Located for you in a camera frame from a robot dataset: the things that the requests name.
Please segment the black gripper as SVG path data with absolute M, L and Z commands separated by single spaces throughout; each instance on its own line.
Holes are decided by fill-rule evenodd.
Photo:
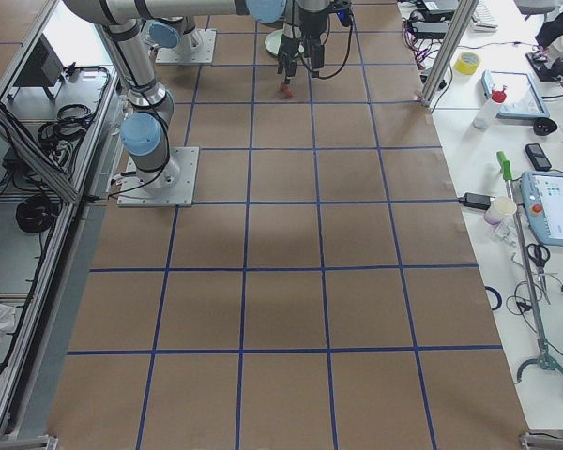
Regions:
M 282 28 L 281 44 L 277 55 L 277 73 L 279 75 L 285 73 L 285 84 L 290 84 L 296 76 L 297 61 L 295 58 L 302 56 L 303 53 L 302 32 L 299 26 L 285 22 Z

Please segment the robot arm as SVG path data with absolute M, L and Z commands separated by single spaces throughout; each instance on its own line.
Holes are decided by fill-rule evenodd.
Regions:
M 136 112 L 160 112 L 160 104 L 171 106 L 168 93 L 156 77 L 140 38 L 140 20 L 163 22 L 195 16 L 252 16 L 259 23 L 283 19 L 278 50 L 278 72 L 284 76 L 281 90 L 289 91 L 296 76 L 297 59 L 309 58 L 314 78 L 325 66 L 325 43 L 329 16 L 339 13 L 352 25 L 349 1 L 67 1 L 77 17 L 93 23 L 105 40 L 107 53 L 129 86 L 129 101 Z
M 193 18 L 156 19 L 149 22 L 149 40 L 161 48 L 190 53 L 202 45 Z

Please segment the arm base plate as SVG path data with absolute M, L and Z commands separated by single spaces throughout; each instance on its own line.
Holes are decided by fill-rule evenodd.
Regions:
M 198 147 L 172 147 L 170 160 L 159 178 L 150 180 L 147 173 L 123 179 L 122 195 L 117 196 L 120 207 L 191 206 L 196 182 L 200 149 Z
M 198 29 L 183 35 L 172 29 L 150 32 L 158 46 L 156 63 L 160 65 L 209 65 L 213 62 L 216 29 Z

